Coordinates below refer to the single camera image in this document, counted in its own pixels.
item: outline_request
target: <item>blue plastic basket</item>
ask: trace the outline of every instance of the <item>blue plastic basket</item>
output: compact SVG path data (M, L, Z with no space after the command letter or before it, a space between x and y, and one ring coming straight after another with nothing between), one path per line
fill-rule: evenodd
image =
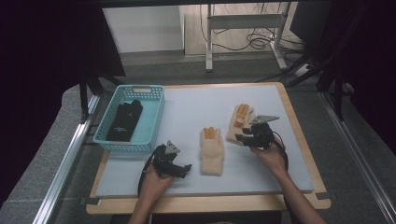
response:
M120 85L116 88L106 112L93 137L93 142L109 150L152 152L156 146L163 107L165 103L163 86ZM108 129L116 117L119 105L139 100L142 114L129 142L107 141Z

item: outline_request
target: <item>white wall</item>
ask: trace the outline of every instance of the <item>white wall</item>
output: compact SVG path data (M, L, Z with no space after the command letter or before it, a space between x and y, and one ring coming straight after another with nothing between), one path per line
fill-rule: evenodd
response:
M119 53L184 49L179 6L103 11Z

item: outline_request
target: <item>human arm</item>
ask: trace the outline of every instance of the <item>human arm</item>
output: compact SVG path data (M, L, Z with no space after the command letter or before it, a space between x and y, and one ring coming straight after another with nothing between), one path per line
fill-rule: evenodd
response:
M146 171L139 199L137 200L134 213L128 224L146 223L152 206L171 185L173 179L172 176L168 176L165 179L160 178L154 166L151 164Z
M282 188L291 210L303 223L326 223L314 206L305 198L292 181L285 168L285 161L281 154L281 150L275 144L272 144L265 150L256 147L251 147L250 150L270 168Z

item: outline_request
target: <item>wooden table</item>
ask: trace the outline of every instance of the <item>wooden table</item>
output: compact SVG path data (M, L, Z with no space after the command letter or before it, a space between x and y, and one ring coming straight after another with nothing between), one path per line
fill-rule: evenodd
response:
M237 86L260 86L275 85L282 103L288 114L291 127L302 151L308 172L314 184L314 190L306 193L305 197L317 209L327 209L331 206L330 199L319 199L318 193L326 193L326 188L318 172L318 168L306 143L300 123L297 120L291 106L289 96L284 86L280 83L238 83L238 84L209 84L209 85L186 85L167 86L166 89L176 88L199 88L199 87L237 87ZM106 167L108 151L105 151L92 186L90 197L95 199L100 178ZM114 198L99 199L95 204L87 204L89 214L131 214L137 198ZM152 213L199 213L199 212L231 212L231 211L263 211L285 210L286 206L281 194L265 195L233 195L233 196L186 196L186 197L162 197L152 209Z

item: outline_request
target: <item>yellow glove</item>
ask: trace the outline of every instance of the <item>yellow glove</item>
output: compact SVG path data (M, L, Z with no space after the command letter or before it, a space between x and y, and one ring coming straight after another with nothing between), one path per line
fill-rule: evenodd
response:
M224 145L220 129L201 130L201 172L203 175L221 175Z
M244 134L242 132L243 128L250 128L249 122L254 119L256 116L253 114L253 107L249 105L237 105L235 110L233 111L233 115L231 116L229 130L227 133L227 141L237 144L244 145L242 142L236 140L236 134Z

